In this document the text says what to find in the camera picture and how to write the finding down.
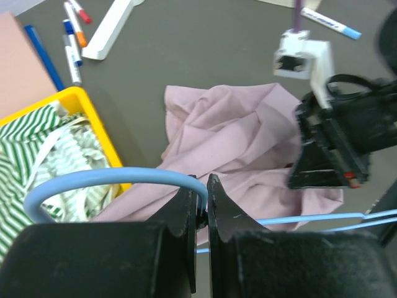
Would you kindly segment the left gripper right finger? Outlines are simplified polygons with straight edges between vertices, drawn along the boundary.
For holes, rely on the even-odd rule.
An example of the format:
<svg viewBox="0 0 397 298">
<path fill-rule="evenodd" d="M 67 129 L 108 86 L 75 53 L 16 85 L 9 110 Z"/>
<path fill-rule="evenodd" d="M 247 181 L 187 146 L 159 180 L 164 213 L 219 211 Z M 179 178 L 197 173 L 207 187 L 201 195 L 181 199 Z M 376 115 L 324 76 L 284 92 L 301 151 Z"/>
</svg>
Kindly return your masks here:
<svg viewBox="0 0 397 298">
<path fill-rule="evenodd" d="M 213 297 L 395 297 L 396 268 L 364 232 L 272 232 L 208 189 Z"/>
</svg>

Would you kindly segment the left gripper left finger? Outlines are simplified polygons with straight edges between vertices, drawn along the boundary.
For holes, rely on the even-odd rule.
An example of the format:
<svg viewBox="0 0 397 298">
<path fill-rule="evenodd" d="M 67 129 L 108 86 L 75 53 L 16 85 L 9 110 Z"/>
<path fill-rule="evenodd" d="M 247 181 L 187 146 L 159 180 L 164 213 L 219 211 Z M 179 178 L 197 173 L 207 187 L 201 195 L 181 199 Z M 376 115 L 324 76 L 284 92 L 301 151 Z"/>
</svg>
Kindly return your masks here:
<svg viewBox="0 0 397 298">
<path fill-rule="evenodd" d="M 2 263 L 1 296 L 190 297 L 197 198 L 178 187 L 144 222 L 34 222 Z"/>
</svg>

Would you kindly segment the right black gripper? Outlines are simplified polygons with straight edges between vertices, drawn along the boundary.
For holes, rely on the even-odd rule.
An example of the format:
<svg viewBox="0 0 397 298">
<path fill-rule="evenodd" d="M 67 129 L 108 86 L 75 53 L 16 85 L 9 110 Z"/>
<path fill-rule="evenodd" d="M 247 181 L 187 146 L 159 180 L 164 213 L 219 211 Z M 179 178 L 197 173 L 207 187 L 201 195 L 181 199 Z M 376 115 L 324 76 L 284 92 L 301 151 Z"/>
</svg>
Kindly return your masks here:
<svg viewBox="0 0 397 298">
<path fill-rule="evenodd" d="M 331 110 L 321 109 L 313 93 L 295 110 L 301 153 L 289 189 L 360 188 L 369 177 L 370 154 L 396 145 L 396 81 L 337 74 L 326 90 Z"/>
</svg>

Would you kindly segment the lilac tank top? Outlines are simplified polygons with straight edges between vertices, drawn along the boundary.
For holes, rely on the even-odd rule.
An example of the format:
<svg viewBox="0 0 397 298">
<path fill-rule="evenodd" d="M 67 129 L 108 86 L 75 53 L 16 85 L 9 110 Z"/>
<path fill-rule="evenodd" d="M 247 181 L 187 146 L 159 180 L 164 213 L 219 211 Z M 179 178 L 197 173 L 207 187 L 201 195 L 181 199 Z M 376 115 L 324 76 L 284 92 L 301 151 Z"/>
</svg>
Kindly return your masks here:
<svg viewBox="0 0 397 298">
<path fill-rule="evenodd" d="M 169 144 L 161 169 L 216 174 L 227 195 L 254 219 L 328 214 L 344 202 L 340 189 L 287 187 L 300 153 L 299 103 L 277 83 L 164 93 Z"/>
</svg>

